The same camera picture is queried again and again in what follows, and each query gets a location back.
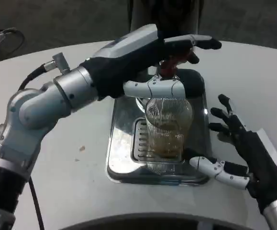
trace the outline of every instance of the small crumb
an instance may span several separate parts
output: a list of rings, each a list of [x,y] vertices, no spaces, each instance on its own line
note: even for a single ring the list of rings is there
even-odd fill
[[[79,151],[82,152],[85,150],[85,146],[83,145],[81,148],[79,148]]]

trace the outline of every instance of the robotic hand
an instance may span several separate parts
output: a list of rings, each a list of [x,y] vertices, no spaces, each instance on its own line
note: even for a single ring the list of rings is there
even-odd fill
[[[60,118],[107,96],[184,98],[204,91],[202,82],[189,79],[154,77],[134,82],[138,72],[188,53],[193,46],[219,49],[221,43],[203,35],[163,38],[156,25],[150,24],[106,45],[73,70],[58,54],[33,71],[11,97],[6,120],[0,125],[0,230],[12,228],[18,197],[31,176],[41,141]],[[28,81],[55,68],[62,75],[53,82],[40,90],[24,90]]]
[[[209,128],[219,132],[219,139],[235,146],[238,154],[247,162],[248,168],[213,158],[195,156],[187,150],[189,162],[216,180],[247,189],[251,197],[257,200],[259,210],[265,216],[270,228],[277,230],[277,150],[263,129],[257,132],[247,129],[228,97],[221,94],[218,98],[227,112],[212,108],[211,114],[222,119],[225,125],[210,123]]]

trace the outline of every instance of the black glove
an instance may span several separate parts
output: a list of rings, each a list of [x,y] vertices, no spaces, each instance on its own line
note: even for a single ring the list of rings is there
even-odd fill
[[[269,155],[259,135],[247,131],[241,122],[233,104],[228,97],[221,94],[219,101],[227,108],[227,112],[218,108],[211,108],[211,114],[221,118],[225,123],[210,123],[209,128],[220,132],[220,135],[229,137],[238,154],[247,162],[250,182],[247,189],[253,198],[256,198],[259,210],[264,209],[277,200],[277,165]]]

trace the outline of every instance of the clear ribbed glass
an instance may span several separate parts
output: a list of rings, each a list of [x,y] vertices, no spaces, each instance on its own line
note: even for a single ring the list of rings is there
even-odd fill
[[[193,120],[193,109],[186,99],[152,98],[145,117],[149,145],[156,155],[176,157],[182,153],[183,143]]]

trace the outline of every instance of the robot finger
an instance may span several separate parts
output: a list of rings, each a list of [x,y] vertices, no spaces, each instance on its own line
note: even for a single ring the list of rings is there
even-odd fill
[[[217,118],[222,119],[225,123],[229,122],[230,116],[227,114],[226,111],[218,108],[211,108],[211,114]]]

